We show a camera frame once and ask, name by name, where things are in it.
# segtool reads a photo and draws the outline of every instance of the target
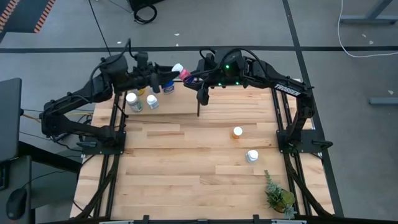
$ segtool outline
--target concrete floor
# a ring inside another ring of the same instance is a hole
[[[113,0],[127,8],[125,0]],[[377,1],[345,0],[344,14],[364,14]],[[301,46],[338,46],[337,0],[289,0]],[[122,47],[127,38],[136,47],[200,45],[293,46],[282,1],[166,0],[156,4],[159,15],[140,26],[130,14],[108,0],[93,1],[109,46]],[[398,1],[384,12],[397,14]],[[343,25],[345,45],[398,45],[397,26]],[[7,33],[0,48],[104,47],[87,0],[57,0],[38,34]],[[280,73],[301,78],[295,52],[257,51]],[[354,52],[374,54],[376,52]],[[81,88],[107,53],[0,54],[0,80],[22,78],[22,107],[42,105]],[[159,64],[196,67],[198,52],[151,52]],[[346,217],[398,220],[398,116],[395,106],[370,106],[370,96],[398,94],[396,63],[390,57],[351,58],[344,52],[304,52],[305,63],[330,149],[336,184]],[[21,131],[40,135],[40,127],[22,118]],[[62,147],[21,134],[21,139],[48,151]],[[72,201],[38,210],[38,222],[65,220]]]

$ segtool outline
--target potted plant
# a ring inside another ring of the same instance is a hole
[[[296,201],[294,194],[275,184],[271,180],[268,170],[265,170],[265,172],[267,178],[266,194],[268,196],[267,202],[269,203],[269,207],[283,213],[285,218],[294,218],[294,215],[297,214],[293,208],[293,203]]]

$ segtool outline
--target floor mat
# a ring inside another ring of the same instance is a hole
[[[40,32],[55,0],[0,0],[0,41],[6,32]]]

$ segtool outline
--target white cable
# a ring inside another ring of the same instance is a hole
[[[338,17],[338,22],[337,22],[337,35],[338,35],[338,42],[340,43],[341,48],[346,52],[347,55],[354,57],[354,58],[365,58],[365,57],[375,57],[375,56],[390,56],[390,55],[396,55],[398,52],[394,53],[389,53],[389,54],[375,54],[375,55],[363,55],[363,56],[357,56],[357,55],[352,55],[347,52],[347,50],[343,47],[343,44],[341,43],[341,38],[340,38],[340,20],[341,20],[341,15],[343,13],[343,4],[344,0],[341,0],[341,11],[340,11],[340,16]]]

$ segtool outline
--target computer mouse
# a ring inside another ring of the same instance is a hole
[[[6,204],[7,217],[18,220],[25,214],[27,191],[25,188],[16,189],[8,197]]]

